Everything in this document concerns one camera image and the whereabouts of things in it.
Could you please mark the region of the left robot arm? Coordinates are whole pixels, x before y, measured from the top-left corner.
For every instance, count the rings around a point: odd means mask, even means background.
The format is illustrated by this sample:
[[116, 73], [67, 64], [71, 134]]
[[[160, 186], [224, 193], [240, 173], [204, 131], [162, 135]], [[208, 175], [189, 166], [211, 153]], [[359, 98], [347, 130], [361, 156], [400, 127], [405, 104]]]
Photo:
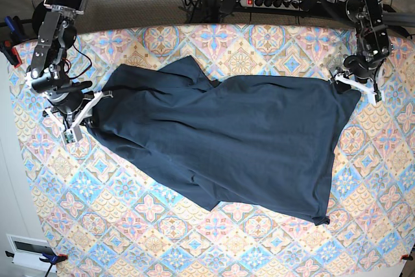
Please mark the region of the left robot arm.
[[[344, 22], [333, 5], [327, 0], [320, 2], [333, 19]], [[382, 0], [347, 0], [345, 14], [355, 26], [357, 50], [355, 54], [345, 57], [342, 69], [336, 69], [331, 74], [331, 82], [338, 92], [354, 86], [379, 102], [381, 66], [392, 52], [387, 27], [413, 27], [414, 15], [384, 12]]]

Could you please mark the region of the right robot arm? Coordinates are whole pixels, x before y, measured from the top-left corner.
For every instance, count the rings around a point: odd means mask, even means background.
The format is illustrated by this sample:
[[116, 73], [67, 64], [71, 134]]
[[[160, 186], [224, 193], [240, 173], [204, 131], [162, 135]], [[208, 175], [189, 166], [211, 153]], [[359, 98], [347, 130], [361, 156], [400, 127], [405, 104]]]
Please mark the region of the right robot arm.
[[49, 115], [60, 114], [65, 130], [77, 125], [95, 127], [90, 81], [69, 76], [68, 50], [77, 38], [75, 19], [84, 13], [87, 0], [43, 0], [34, 11], [32, 27], [37, 35], [26, 71], [29, 88], [51, 105]]

